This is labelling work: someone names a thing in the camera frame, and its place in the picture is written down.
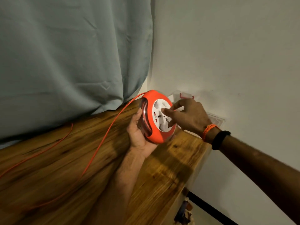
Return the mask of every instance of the person's right hand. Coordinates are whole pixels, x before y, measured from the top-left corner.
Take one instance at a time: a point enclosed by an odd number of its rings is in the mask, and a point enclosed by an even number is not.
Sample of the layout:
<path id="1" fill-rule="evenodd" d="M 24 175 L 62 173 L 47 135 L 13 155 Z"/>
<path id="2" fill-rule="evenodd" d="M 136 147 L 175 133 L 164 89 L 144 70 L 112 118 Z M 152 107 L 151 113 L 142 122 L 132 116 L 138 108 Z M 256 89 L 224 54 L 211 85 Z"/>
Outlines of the person's right hand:
<path id="1" fill-rule="evenodd" d="M 179 107 L 184 107 L 182 111 L 176 111 Z M 205 128 L 212 124 L 206 111 L 200 102 L 194 99 L 181 99 L 176 102 L 170 109 L 161 109 L 162 113 L 172 120 L 168 126 L 178 124 L 182 129 L 202 135 Z"/>

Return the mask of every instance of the hand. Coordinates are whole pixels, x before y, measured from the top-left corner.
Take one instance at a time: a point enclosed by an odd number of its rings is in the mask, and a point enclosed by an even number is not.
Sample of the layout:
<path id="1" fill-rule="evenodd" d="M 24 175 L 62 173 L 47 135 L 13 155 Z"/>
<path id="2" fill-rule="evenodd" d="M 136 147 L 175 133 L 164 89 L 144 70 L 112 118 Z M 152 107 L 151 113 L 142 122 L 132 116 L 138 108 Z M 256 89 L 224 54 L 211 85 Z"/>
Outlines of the hand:
<path id="1" fill-rule="evenodd" d="M 156 149 L 157 144 L 147 141 L 142 131 L 137 127 L 137 123 L 142 115 L 141 108 L 138 109 L 127 127 L 127 132 L 130 138 L 130 149 L 141 153 L 147 158 Z"/>
<path id="2" fill-rule="evenodd" d="M 184 106 L 181 112 L 175 111 Z M 162 113 L 172 118 L 168 126 L 178 124 L 182 129 L 202 135 L 205 128 L 212 124 L 202 104 L 194 99 L 182 99 L 176 102 L 170 109 L 161 109 Z"/>

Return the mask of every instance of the orange thread bracelet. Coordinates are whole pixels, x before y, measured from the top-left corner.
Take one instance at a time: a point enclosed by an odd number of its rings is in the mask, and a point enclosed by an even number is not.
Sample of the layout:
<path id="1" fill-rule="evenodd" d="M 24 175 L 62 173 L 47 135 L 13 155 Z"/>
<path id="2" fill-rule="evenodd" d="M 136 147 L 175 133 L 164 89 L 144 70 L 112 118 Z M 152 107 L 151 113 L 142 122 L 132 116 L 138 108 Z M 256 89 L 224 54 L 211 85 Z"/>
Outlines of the orange thread bracelet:
<path id="1" fill-rule="evenodd" d="M 208 131 L 210 131 L 212 128 L 217 127 L 217 125 L 215 124 L 210 124 L 206 127 L 206 129 L 204 130 L 203 134 L 202 134 L 202 140 L 205 141 L 205 137 L 208 133 Z"/>

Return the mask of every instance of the orange extension cord reel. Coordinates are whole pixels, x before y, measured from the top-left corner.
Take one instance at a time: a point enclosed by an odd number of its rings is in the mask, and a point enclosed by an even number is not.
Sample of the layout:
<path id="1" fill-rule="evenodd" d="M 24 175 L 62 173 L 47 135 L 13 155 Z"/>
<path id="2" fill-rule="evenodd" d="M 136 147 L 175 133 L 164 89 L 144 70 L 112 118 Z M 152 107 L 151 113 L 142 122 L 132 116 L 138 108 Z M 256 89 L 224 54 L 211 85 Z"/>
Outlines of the orange extension cord reel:
<path id="1" fill-rule="evenodd" d="M 162 144 L 173 135 L 175 125 L 169 128 L 168 123 L 171 118 L 161 112 L 162 108 L 171 106 L 169 98 L 155 90 L 150 90 L 143 95 L 140 104 L 142 116 L 139 123 L 149 141 Z"/>

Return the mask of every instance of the black wristband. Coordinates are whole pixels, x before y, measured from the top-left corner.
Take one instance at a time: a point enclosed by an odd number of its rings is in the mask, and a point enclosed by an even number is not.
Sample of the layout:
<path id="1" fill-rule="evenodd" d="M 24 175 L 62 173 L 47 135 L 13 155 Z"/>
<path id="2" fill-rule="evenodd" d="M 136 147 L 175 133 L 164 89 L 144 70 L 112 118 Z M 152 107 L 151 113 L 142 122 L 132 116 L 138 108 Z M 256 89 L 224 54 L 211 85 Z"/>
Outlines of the black wristband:
<path id="1" fill-rule="evenodd" d="M 215 136 L 214 140 L 212 141 L 212 150 L 219 150 L 224 138 L 226 136 L 230 136 L 231 132 L 228 131 L 221 131 Z"/>

